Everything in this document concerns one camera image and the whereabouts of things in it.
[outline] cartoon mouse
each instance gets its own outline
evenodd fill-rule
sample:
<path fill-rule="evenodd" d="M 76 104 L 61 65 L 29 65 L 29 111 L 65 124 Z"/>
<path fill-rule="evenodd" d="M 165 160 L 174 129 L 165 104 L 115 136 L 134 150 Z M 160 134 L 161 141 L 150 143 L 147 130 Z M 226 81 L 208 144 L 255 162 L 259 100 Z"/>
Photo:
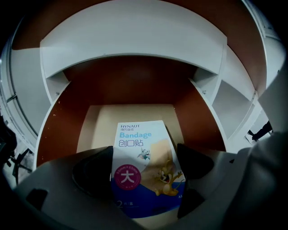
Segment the cartoon mouse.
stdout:
<path fill-rule="evenodd" d="M 162 167 L 158 174 L 160 177 L 156 177 L 156 179 L 162 181 L 164 183 L 164 186 L 161 190 L 155 189 L 156 196 L 159 196 L 160 194 L 165 194 L 168 196 L 176 196 L 178 194 L 177 188 L 180 186 L 183 180 L 181 180 L 180 184 L 176 188 L 172 188 L 172 183 L 175 179 L 179 178 L 183 175 L 182 172 L 178 172 L 178 175 L 174 176 L 174 173 L 172 171 L 172 167 L 168 167 L 168 164 L 171 162 L 171 160 L 168 160 L 164 167 Z"/>
<path fill-rule="evenodd" d="M 146 150 L 146 149 L 142 149 L 141 148 L 141 153 L 139 154 L 139 156 L 141 159 L 146 160 L 147 158 L 150 159 L 150 150 Z"/>

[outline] brown panel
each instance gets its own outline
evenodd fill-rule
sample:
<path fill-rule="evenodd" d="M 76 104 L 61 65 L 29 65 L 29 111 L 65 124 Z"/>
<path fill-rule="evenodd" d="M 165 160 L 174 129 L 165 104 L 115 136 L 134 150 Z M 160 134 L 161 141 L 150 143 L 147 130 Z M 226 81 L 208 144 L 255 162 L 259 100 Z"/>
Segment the brown panel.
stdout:
<path fill-rule="evenodd" d="M 225 150 L 212 114 L 188 80 L 195 70 L 183 62 L 144 56 L 103 58 L 65 70 L 72 81 L 46 121 L 37 165 L 77 152 L 90 105 L 174 104 L 187 143 Z"/>
<path fill-rule="evenodd" d="M 58 24 L 76 12 L 107 0 L 50 1 L 25 18 L 13 49 L 40 46 L 40 41 Z M 253 85 L 261 95 L 266 88 L 266 58 L 260 33 L 249 11 L 240 0 L 166 0 L 201 15 L 227 37 L 228 45 L 245 66 Z"/>

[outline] cartoon character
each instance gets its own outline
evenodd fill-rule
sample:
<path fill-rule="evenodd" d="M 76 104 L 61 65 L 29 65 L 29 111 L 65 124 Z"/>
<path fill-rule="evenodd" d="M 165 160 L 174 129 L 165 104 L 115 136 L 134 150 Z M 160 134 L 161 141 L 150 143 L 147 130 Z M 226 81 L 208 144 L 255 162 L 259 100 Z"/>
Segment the cartoon character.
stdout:
<path fill-rule="evenodd" d="M 164 167 L 162 167 L 158 172 L 160 177 L 156 177 L 155 179 L 160 180 L 164 183 L 164 186 L 161 190 L 155 189 L 156 196 L 160 194 L 165 194 L 168 196 L 176 196 L 178 194 L 177 188 L 180 186 L 183 180 L 181 180 L 180 184 L 176 188 L 172 188 L 172 183 L 175 179 L 179 178 L 183 175 L 182 172 L 178 172 L 176 176 L 173 177 L 173 169 L 171 165 L 171 160 L 168 160 Z"/>
<path fill-rule="evenodd" d="M 142 149 L 141 148 L 141 153 L 139 154 L 139 156 L 141 159 L 146 160 L 147 158 L 150 159 L 150 150 L 146 150 L 146 149 Z"/>

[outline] purple circle label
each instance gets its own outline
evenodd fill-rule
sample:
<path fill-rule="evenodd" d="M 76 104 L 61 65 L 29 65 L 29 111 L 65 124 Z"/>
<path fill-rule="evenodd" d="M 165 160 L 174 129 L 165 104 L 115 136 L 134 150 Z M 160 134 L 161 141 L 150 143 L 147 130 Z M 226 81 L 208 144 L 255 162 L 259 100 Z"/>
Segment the purple circle label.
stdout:
<path fill-rule="evenodd" d="M 141 173 L 134 165 L 124 164 L 116 169 L 114 180 L 123 190 L 135 189 L 141 181 Z"/>

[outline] pink circle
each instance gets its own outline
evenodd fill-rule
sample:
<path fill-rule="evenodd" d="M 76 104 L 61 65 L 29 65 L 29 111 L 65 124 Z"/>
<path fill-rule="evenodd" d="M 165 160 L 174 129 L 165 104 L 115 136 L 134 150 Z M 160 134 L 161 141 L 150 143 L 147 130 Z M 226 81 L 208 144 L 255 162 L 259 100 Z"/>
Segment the pink circle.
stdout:
<path fill-rule="evenodd" d="M 119 188 L 133 190 L 141 182 L 141 173 L 134 165 L 124 164 L 116 169 L 114 180 Z"/>

